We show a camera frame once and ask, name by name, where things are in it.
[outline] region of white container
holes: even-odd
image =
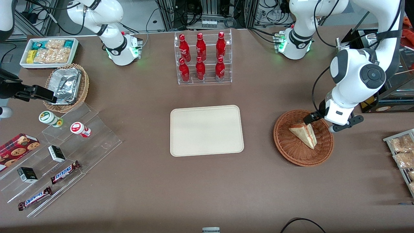
[[[70,127],[70,131],[74,134],[79,134],[84,138],[87,138],[91,135],[91,129],[87,128],[84,124],[80,122],[73,123]]]
[[[40,64],[40,63],[27,63],[26,58],[27,54],[32,48],[32,45],[34,42],[40,42],[40,41],[47,41],[50,39],[59,39],[59,40],[66,40],[66,41],[73,41],[72,48],[70,49],[69,58],[66,63],[50,63],[50,64]],[[24,53],[22,55],[22,58],[20,59],[20,65],[23,68],[26,69],[48,69],[48,68],[57,68],[65,65],[70,65],[73,62],[73,59],[75,58],[76,49],[78,46],[78,40],[73,37],[54,37],[54,38],[36,38],[36,39],[30,39],[27,42],[26,48],[24,49]]]
[[[61,127],[63,119],[53,114],[51,111],[44,111],[39,115],[39,121],[55,128]]]
[[[236,105],[174,109],[170,121],[172,156],[240,153],[244,149]]]

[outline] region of cookie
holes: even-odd
[[[33,142],[32,144],[27,146],[28,150],[33,150],[34,148],[38,147],[40,145],[40,143],[38,142]]]
[[[14,149],[12,151],[12,156],[19,156],[19,155],[24,154],[25,152],[26,152],[25,148],[17,148],[17,149]]]
[[[25,137],[25,136],[21,136],[18,140],[17,140],[17,144],[20,144],[22,146],[27,145],[27,143],[30,142],[30,140]]]
[[[12,160],[9,160],[9,161],[7,161],[5,164],[4,164],[4,166],[6,166],[6,167],[10,167],[14,162],[16,162],[16,161],[18,161],[18,159],[12,159]]]

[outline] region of packaged snack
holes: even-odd
[[[20,133],[6,144],[0,146],[0,171],[11,166],[40,145],[35,137]]]
[[[397,153],[399,153],[399,152],[409,152],[410,151],[408,148],[406,148],[402,145],[400,137],[391,139],[390,140],[390,145],[391,145],[392,149]]]
[[[34,42],[31,46],[32,50],[38,50],[38,49],[45,49],[46,48],[47,41],[38,41]]]
[[[26,63],[32,64],[34,57],[36,57],[37,50],[29,50],[27,53]]]
[[[59,49],[48,49],[48,53],[45,58],[45,63],[56,63],[56,57],[58,56]]]
[[[69,54],[70,54],[70,48],[68,47],[64,47],[61,48],[58,52],[58,54],[56,55],[56,63],[66,63],[67,60],[69,59]]]
[[[33,59],[34,63],[46,63],[46,56],[48,49],[38,49],[36,56]]]
[[[73,41],[66,41],[63,47],[72,48],[72,45],[73,45]]]
[[[46,43],[46,48],[48,49],[61,49],[65,44],[65,40],[49,40]]]
[[[394,156],[394,159],[400,168],[414,167],[414,156],[412,152],[398,153]]]

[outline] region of snack box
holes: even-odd
[[[69,58],[67,60],[67,63],[50,63],[50,64],[41,64],[41,63],[27,63],[26,58],[29,54],[29,51],[32,50],[33,43],[41,42],[41,41],[47,41],[50,39],[59,39],[59,40],[66,40],[66,41],[73,41],[72,47],[70,49]],[[36,38],[36,39],[30,39],[27,42],[26,48],[24,49],[24,53],[22,55],[22,58],[20,59],[20,65],[23,68],[26,69],[52,69],[57,68],[61,66],[70,65],[73,62],[73,59],[75,58],[76,49],[79,42],[75,38],[71,37],[53,37],[53,38]]]
[[[6,144],[0,146],[0,172],[39,145],[37,138],[20,133]]]

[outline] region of clear acrylic shelf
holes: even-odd
[[[52,189],[53,195],[43,198],[27,209],[21,211],[27,217],[35,217],[60,195],[68,190],[73,184],[84,177],[99,161],[107,156],[122,141],[109,129],[99,118],[98,112],[83,103],[76,109],[62,116],[64,122],[59,128],[48,126],[37,136],[41,146],[32,153],[13,164],[0,179],[0,188],[7,202],[17,206],[37,193],[43,191],[47,186]],[[91,129],[91,135],[83,138],[70,132],[73,122],[82,122]],[[66,157],[65,162],[58,163],[52,160],[48,147],[59,146]],[[80,168],[70,173],[63,180],[52,184],[50,178],[78,161]],[[17,173],[19,167],[31,167],[35,171],[38,181],[35,183],[24,183]]]
[[[226,41],[226,54],[224,56],[223,63],[226,67],[224,70],[224,80],[221,82],[217,82],[216,80],[216,64],[217,64],[217,57],[216,57],[216,43],[218,39],[219,32],[224,32],[224,40]],[[206,77],[203,81],[198,80],[197,72],[195,69],[195,65],[197,63],[197,50],[196,50],[196,43],[197,43],[197,33],[194,31],[183,31],[183,32],[176,32],[174,34],[174,51],[176,57],[176,67],[177,67],[177,81],[178,84],[184,85],[191,85],[191,84],[205,84],[205,83],[231,83],[233,80],[233,73],[232,73],[232,38],[231,38],[231,30],[206,30],[202,31],[203,39],[206,42],[207,48],[207,59],[204,61],[206,67]],[[180,54],[180,40],[178,36],[180,34],[185,35],[185,40],[187,41],[188,45],[190,46],[190,55],[191,61],[187,62],[188,68],[190,69],[190,81],[188,83],[184,83],[181,79],[180,70],[179,70],[179,59],[181,57]]]

